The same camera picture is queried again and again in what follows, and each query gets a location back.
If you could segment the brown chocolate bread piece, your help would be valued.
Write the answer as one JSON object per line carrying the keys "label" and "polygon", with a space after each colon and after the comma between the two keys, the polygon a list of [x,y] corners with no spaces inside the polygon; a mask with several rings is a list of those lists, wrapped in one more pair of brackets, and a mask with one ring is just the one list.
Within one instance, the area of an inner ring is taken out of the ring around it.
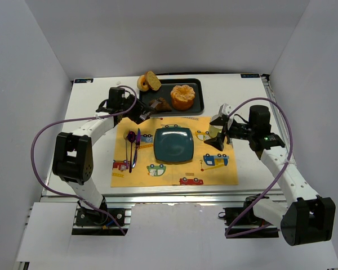
{"label": "brown chocolate bread piece", "polygon": [[171,106],[162,97],[149,101],[149,106],[153,107],[157,113],[167,113],[172,111]]}

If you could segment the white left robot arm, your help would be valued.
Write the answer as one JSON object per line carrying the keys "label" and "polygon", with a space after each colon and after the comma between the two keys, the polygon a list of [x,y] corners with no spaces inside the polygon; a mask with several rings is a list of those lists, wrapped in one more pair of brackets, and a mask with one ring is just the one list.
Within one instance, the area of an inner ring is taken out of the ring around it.
{"label": "white left robot arm", "polygon": [[96,109],[93,119],[73,132],[61,132],[56,137],[52,172],[68,184],[86,208],[101,208],[103,195],[92,179],[94,171],[93,145],[123,118],[140,124],[154,109],[129,94],[123,87],[111,87],[109,96]]}

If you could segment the silver metal tongs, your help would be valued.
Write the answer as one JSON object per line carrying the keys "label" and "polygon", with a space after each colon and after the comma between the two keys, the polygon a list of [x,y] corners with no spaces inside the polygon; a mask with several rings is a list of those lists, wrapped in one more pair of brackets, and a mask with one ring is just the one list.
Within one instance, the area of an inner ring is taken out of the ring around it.
{"label": "silver metal tongs", "polygon": [[151,105],[143,104],[139,118],[143,121],[148,120],[157,111],[156,107],[160,104],[163,104],[160,98],[155,99]]}

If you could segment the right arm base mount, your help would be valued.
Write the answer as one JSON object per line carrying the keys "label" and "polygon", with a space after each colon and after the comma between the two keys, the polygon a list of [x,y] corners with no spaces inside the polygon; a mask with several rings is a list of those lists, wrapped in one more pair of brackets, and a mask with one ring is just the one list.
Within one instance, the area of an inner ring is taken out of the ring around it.
{"label": "right arm base mount", "polygon": [[[224,221],[225,230],[258,196],[247,197],[242,207],[227,207],[218,214],[218,218]],[[254,216],[251,209],[230,229],[228,235],[234,235],[234,239],[274,239],[279,237],[279,230]]]}

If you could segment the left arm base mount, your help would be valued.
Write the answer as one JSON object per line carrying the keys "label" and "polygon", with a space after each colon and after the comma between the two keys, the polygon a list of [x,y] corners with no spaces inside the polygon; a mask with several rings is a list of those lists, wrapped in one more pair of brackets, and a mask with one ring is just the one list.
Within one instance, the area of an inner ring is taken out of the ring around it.
{"label": "left arm base mount", "polygon": [[107,208],[106,211],[112,216],[87,209],[77,204],[74,216],[72,235],[74,236],[124,236],[130,225],[131,212],[125,208]]}

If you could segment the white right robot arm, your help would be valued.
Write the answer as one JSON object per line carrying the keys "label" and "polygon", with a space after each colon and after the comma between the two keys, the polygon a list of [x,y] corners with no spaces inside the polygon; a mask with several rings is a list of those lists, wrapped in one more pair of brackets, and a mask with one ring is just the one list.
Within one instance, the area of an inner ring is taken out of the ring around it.
{"label": "white right robot arm", "polygon": [[332,238],[336,206],[329,197],[322,197],[290,162],[291,153],[279,135],[271,131],[270,111],[263,105],[250,107],[249,119],[237,123],[228,104],[221,105],[210,124],[222,128],[216,137],[205,141],[219,151],[232,139],[246,140],[250,149],[269,169],[283,192],[287,206],[272,201],[266,194],[250,196],[243,211],[225,231],[226,238],[257,232],[275,226],[291,246],[329,241]]}

